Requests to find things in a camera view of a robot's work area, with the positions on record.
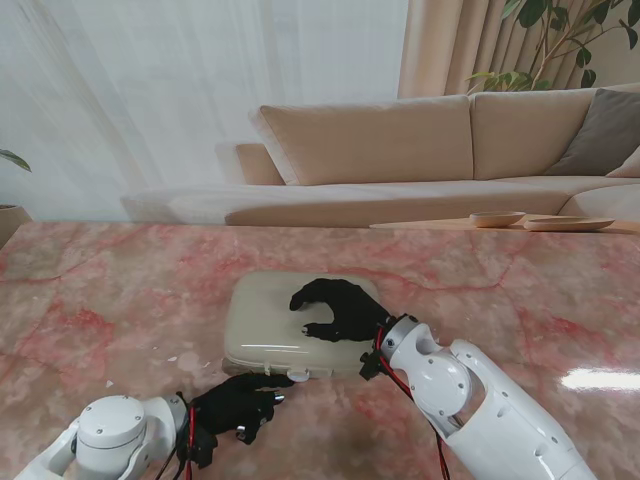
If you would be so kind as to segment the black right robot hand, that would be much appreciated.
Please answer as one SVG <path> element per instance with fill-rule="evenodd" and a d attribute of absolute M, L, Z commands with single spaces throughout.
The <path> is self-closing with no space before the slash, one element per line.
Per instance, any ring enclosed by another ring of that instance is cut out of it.
<path fill-rule="evenodd" d="M 303 333 L 323 341 L 374 340 L 378 329 L 391 317 L 359 285 L 343 279 L 318 278 L 311 281 L 292 295 L 289 309 L 299 311 L 318 303 L 331 309 L 333 320 L 330 323 L 308 323 L 303 326 Z"/>

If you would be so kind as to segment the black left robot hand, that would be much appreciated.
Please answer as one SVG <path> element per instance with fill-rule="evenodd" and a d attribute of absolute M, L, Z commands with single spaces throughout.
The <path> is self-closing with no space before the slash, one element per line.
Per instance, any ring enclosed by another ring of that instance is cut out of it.
<path fill-rule="evenodd" d="M 286 375 L 245 373 L 230 377 L 192 401 L 196 423 L 213 436 L 243 427 L 238 439 L 250 445 L 284 400 L 281 390 L 294 384 Z"/>

